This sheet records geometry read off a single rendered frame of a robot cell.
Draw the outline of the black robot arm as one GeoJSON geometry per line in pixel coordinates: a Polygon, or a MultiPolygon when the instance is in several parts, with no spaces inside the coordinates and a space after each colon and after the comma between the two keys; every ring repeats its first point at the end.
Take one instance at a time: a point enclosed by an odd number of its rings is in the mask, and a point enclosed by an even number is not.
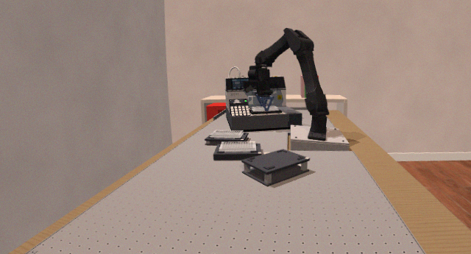
{"type": "Polygon", "coordinates": [[[290,48],[297,56],[300,64],[305,83],[305,104],[308,112],[312,115],[308,139],[325,141],[327,131],[326,115],[329,115],[329,111],[326,96],[319,84],[314,64],[314,42],[300,30],[285,28],[283,31],[284,35],[279,40],[256,55],[255,66],[250,66],[248,71],[248,77],[256,81],[243,81],[244,91],[248,93],[253,90],[255,88],[254,83],[256,83],[257,91],[265,91],[266,81],[270,80],[270,71],[261,67],[272,67],[277,57],[290,48]]]}

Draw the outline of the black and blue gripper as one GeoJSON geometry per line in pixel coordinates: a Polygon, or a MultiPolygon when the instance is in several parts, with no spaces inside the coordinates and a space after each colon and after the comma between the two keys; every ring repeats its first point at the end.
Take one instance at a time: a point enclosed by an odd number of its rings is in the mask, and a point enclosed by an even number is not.
{"type": "MultiPolygon", "coordinates": [[[[264,81],[266,81],[266,80],[264,80],[264,81]]],[[[266,81],[266,91],[257,91],[257,93],[258,93],[258,95],[256,95],[256,96],[257,96],[257,99],[258,99],[261,107],[264,107],[265,111],[269,111],[270,105],[271,105],[271,103],[274,99],[273,96],[267,96],[267,95],[273,94],[273,91],[270,91],[270,80],[266,81]],[[270,101],[269,101],[268,107],[266,108],[265,105],[266,105],[268,99],[270,99],[270,101]]]]}

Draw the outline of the white well plate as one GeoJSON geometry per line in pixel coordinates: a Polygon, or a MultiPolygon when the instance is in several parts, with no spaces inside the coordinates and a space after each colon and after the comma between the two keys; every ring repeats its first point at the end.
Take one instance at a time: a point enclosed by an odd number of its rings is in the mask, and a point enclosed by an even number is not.
{"type": "MultiPolygon", "coordinates": [[[[251,110],[254,111],[254,112],[256,112],[256,111],[266,112],[264,107],[252,107],[251,110]]],[[[269,108],[269,111],[276,111],[276,110],[278,110],[278,107],[276,107],[276,106],[273,106],[273,107],[270,106],[270,108],[269,108]]]]}
{"type": "Polygon", "coordinates": [[[222,142],[219,151],[224,152],[250,152],[256,150],[255,141],[222,142]]]}
{"type": "Polygon", "coordinates": [[[214,138],[240,138],[244,134],[243,130],[215,130],[210,134],[214,138]]]}

